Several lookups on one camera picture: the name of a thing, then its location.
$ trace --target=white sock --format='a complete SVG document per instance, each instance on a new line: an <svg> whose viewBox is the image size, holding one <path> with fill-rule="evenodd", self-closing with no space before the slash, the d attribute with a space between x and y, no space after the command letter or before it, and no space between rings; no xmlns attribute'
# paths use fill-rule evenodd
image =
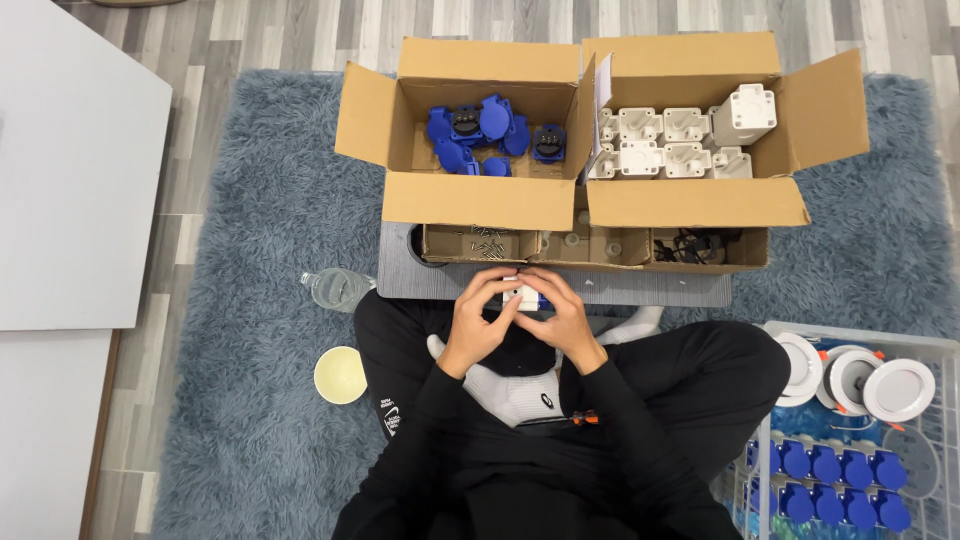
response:
<svg viewBox="0 0 960 540"><path fill-rule="evenodd" d="M609 329L597 336L597 343L600 345L615 345L653 335L660 329L660 316L662 314L662 306L641 306L633 317L616 328Z"/></svg>
<svg viewBox="0 0 960 540"><path fill-rule="evenodd" d="M427 337L427 350L439 358L446 345L436 334ZM464 389L480 406L513 428L521 422L561 418L560 382L556 370L533 377L501 377L479 364L470 366Z"/></svg>

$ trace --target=white bowl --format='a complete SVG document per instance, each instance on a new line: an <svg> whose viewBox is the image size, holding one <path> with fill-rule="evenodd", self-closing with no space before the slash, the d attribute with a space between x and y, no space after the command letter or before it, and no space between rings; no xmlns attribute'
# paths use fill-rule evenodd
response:
<svg viewBox="0 0 960 540"><path fill-rule="evenodd" d="M334 347L317 360L313 383L327 401L346 405L356 401L367 389L360 353L352 347Z"/></svg>

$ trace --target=hand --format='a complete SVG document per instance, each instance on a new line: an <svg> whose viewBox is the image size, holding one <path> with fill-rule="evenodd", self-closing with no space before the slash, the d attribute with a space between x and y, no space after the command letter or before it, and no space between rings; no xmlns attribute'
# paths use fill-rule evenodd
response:
<svg viewBox="0 0 960 540"><path fill-rule="evenodd" d="M560 349L582 375L592 373L607 361L607 351L597 343L590 331L584 301L573 292L564 278L556 272L538 267L524 268L516 277L545 296L557 310L557 315L545 322L517 313L514 315L517 326L547 345Z"/></svg>
<svg viewBox="0 0 960 540"><path fill-rule="evenodd" d="M444 352L437 358L437 365L451 377L462 379L471 365L487 357L503 342L522 298L511 298L492 323L483 318L483 306L494 294L516 287L516 282L503 281L503 278L515 275L516 268L504 267L477 272L453 305L450 338L446 340Z"/></svg>

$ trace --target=plastic water bottle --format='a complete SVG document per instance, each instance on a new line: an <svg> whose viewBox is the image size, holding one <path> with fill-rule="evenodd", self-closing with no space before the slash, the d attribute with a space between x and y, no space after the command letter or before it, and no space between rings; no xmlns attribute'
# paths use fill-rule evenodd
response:
<svg viewBox="0 0 960 540"><path fill-rule="evenodd" d="M344 313L353 313L363 295L376 288L374 278L343 268L327 268L317 274L304 272L300 282L321 307Z"/></svg>

